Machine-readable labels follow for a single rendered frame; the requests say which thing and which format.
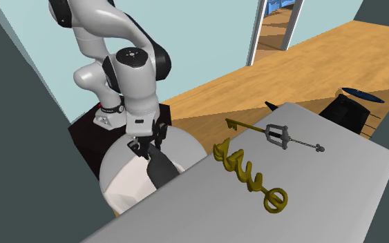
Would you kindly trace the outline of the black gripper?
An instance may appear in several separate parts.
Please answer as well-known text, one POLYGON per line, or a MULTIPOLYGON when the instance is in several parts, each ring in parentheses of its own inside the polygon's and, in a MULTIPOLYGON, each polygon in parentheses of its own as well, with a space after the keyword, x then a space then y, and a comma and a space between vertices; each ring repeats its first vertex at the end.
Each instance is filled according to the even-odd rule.
POLYGON ((153 128, 153 134, 149 136, 136 137, 136 139, 130 141, 127 146, 134 152, 138 157, 145 159, 149 158, 149 146, 153 140, 155 140, 155 147, 161 150, 161 145, 167 136, 167 125, 164 123, 158 124, 153 128))

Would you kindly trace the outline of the gold wavy key ornament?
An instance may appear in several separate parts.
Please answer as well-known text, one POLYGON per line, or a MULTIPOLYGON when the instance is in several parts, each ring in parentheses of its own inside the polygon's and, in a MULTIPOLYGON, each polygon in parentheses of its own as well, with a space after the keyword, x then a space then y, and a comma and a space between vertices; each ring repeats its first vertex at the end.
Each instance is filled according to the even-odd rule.
POLYGON ((287 192, 282 188, 266 189, 263 186, 263 174, 256 173, 252 177, 252 163, 247 161, 243 168, 244 150, 239 149, 228 155, 230 138, 225 139, 220 144, 214 144, 213 156, 217 162, 221 162, 225 170, 235 172, 241 183, 246 184, 249 192, 262 192, 264 195, 263 206, 268 213, 280 213, 288 203, 287 192))

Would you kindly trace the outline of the gold key with grey guard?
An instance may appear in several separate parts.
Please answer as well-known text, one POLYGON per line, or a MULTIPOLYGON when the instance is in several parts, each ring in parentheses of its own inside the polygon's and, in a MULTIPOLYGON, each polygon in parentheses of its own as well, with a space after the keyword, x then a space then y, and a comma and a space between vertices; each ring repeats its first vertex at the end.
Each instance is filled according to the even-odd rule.
POLYGON ((287 126, 279 126, 276 124, 268 124, 265 128, 259 128, 256 126, 252 126, 249 124, 242 123, 240 121, 236 121, 233 119, 226 118, 225 121, 227 122, 228 128, 233 128, 234 130, 237 130, 239 126, 258 131, 260 133, 263 133, 266 136, 266 139, 269 143, 277 145, 281 147, 283 150, 286 150, 288 148, 289 142, 294 142, 297 144, 302 144, 304 146, 314 148, 316 152, 324 152, 325 148, 321 146, 320 144, 312 145, 308 144, 296 139, 292 139, 290 137, 290 134, 288 133, 288 127, 287 126))

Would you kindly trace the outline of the grey framed doorway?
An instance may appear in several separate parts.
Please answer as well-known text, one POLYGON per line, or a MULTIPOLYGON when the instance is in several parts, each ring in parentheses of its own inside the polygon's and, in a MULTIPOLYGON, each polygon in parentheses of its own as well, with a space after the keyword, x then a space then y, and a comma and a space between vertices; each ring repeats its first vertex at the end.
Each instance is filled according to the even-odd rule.
POLYGON ((305 0, 259 0, 246 66, 290 47, 305 0))

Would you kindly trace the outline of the black box shaped object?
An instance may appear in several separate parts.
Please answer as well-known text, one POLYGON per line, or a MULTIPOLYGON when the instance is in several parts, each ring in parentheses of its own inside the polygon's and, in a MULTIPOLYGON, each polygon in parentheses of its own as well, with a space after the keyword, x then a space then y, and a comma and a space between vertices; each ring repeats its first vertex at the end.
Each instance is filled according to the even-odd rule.
POLYGON ((320 116, 360 135, 370 111, 345 95, 338 95, 320 116))

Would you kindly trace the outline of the dark blue oval object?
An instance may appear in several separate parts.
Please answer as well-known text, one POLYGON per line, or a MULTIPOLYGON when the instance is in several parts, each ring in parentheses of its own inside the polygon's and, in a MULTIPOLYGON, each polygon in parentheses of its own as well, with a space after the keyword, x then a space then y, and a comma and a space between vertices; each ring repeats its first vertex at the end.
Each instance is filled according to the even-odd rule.
POLYGON ((358 97, 359 99, 363 99, 366 101, 371 101, 371 102, 375 102, 375 103, 379 103, 379 104, 385 103, 385 101, 382 100, 381 98, 379 98, 375 95, 372 95, 370 93, 363 92, 361 90, 357 90, 354 88, 348 88, 348 87, 342 87, 341 90, 349 95, 353 95, 355 97, 358 97))

